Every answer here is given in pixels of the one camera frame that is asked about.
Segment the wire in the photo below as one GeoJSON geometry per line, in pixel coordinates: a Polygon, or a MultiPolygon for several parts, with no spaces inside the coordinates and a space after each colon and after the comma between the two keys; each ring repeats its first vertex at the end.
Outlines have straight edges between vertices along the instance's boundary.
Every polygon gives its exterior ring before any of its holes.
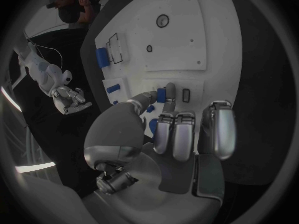
{"type": "MultiPolygon", "coordinates": [[[[34,43],[30,38],[29,38],[29,36],[27,35],[27,33],[26,33],[26,31],[24,30],[24,34],[25,34],[25,36],[26,36],[26,38],[29,40],[29,41],[31,41],[35,46],[37,46],[37,49],[38,49],[38,47],[43,47],[43,48],[47,48],[47,49],[52,49],[52,50],[55,50],[55,51],[57,51],[56,49],[54,49],[54,48],[51,48],[51,47],[46,47],[46,46],[40,46],[40,45],[37,45],[36,43],[34,43]]],[[[60,54],[60,52],[59,51],[57,51],[58,52],[58,54],[60,55],[60,58],[61,58],[61,69],[62,69],[62,65],[63,65],[63,59],[62,59],[62,55],[60,54]]]]}

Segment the person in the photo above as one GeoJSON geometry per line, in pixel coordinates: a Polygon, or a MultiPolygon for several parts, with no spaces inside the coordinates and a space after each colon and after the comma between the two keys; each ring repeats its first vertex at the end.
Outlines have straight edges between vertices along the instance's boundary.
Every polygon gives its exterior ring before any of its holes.
{"type": "Polygon", "coordinates": [[[55,0],[47,8],[57,8],[65,23],[92,23],[100,11],[100,0],[55,0]]]}

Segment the small black circle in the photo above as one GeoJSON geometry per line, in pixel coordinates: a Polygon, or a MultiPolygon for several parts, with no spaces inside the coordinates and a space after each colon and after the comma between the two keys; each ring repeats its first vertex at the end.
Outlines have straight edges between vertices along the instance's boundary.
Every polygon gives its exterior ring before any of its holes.
{"type": "Polygon", "coordinates": [[[160,28],[166,27],[169,24],[169,17],[165,14],[162,14],[158,16],[156,23],[160,28]]]}
{"type": "Polygon", "coordinates": [[[151,46],[151,45],[148,45],[148,46],[147,46],[147,51],[148,51],[148,52],[152,52],[152,46],[151,46]]]}

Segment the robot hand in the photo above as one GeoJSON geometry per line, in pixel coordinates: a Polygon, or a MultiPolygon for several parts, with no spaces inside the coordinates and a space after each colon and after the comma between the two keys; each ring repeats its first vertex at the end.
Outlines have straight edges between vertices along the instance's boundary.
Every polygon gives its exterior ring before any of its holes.
{"type": "Polygon", "coordinates": [[[82,111],[92,105],[85,102],[83,90],[76,88],[75,91],[67,86],[60,86],[52,91],[53,101],[62,114],[70,114],[82,111]]]}

